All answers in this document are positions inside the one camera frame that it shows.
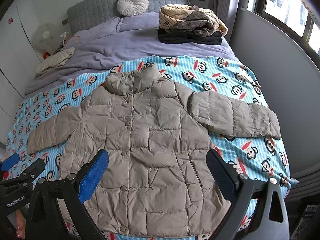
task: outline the gray wall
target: gray wall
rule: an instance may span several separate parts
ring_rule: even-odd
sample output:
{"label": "gray wall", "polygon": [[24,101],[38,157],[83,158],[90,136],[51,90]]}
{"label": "gray wall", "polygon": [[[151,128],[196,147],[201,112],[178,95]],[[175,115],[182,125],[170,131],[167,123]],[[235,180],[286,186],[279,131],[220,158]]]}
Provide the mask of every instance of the gray wall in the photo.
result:
{"label": "gray wall", "polygon": [[3,157],[5,153],[5,145],[0,142],[0,159]]}
{"label": "gray wall", "polygon": [[290,172],[320,162],[320,71],[285,33],[239,9],[230,45],[279,119]]}

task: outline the bed frame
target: bed frame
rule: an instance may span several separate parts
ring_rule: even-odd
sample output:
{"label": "bed frame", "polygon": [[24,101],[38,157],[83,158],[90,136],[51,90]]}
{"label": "bed frame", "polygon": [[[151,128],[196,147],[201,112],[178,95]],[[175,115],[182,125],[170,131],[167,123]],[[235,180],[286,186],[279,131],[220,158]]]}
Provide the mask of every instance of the bed frame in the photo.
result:
{"label": "bed frame", "polygon": [[[87,30],[121,14],[116,5],[118,0],[84,0],[67,10],[72,34]],[[149,0],[146,12],[159,12],[165,4],[189,4],[189,0]]]}

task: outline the round white cushion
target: round white cushion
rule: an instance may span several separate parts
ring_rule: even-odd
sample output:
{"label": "round white cushion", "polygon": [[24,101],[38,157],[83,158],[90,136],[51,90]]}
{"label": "round white cushion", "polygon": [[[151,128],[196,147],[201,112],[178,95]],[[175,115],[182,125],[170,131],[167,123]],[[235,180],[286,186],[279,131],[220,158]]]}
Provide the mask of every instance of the round white cushion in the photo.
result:
{"label": "round white cushion", "polygon": [[123,16],[142,14],[149,5],[149,0],[118,0],[117,8]]}

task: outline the wardrobe door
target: wardrobe door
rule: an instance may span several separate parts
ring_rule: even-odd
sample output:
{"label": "wardrobe door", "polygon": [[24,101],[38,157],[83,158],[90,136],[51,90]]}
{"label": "wardrobe door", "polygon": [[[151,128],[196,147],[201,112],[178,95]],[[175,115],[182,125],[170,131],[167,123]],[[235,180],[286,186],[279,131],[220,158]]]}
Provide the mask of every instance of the wardrobe door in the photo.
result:
{"label": "wardrobe door", "polygon": [[0,108],[0,141],[7,145],[7,138],[12,128],[13,118]]}
{"label": "wardrobe door", "polygon": [[0,21],[0,59],[4,76],[24,97],[25,88],[33,80],[35,69],[41,61],[22,28],[16,2]]}
{"label": "wardrobe door", "polygon": [[0,108],[13,120],[22,101],[23,98],[0,72]]}

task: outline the curtain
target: curtain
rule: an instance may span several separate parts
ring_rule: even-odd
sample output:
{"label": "curtain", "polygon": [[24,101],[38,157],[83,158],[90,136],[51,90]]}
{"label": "curtain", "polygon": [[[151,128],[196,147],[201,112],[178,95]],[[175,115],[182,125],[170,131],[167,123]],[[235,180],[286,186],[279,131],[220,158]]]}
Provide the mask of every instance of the curtain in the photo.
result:
{"label": "curtain", "polygon": [[239,0],[213,0],[213,11],[228,28],[228,33],[225,36],[225,39],[228,42],[230,41],[233,25],[235,23],[238,3]]}

